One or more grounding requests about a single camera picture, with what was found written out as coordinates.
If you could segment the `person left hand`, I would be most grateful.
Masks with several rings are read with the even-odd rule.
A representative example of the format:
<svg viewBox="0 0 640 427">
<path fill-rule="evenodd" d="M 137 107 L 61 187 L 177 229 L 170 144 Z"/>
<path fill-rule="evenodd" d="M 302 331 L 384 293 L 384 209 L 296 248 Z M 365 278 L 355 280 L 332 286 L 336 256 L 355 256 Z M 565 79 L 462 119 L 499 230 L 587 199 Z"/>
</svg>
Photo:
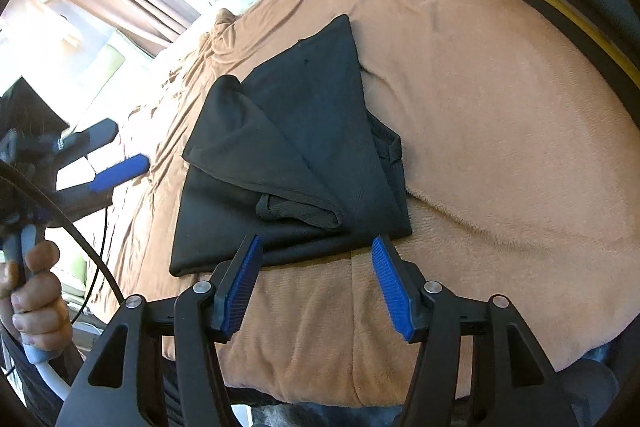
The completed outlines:
<svg viewBox="0 0 640 427">
<path fill-rule="evenodd" d="M 61 351 L 72 342 L 70 312 L 62 286 L 51 269 L 60 259 L 55 243 L 43 241 L 26 255 L 25 265 L 34 275 L 21 287 L 18 265 L 1 263 L 1 323 L 23 346 Z"/>
</svg>

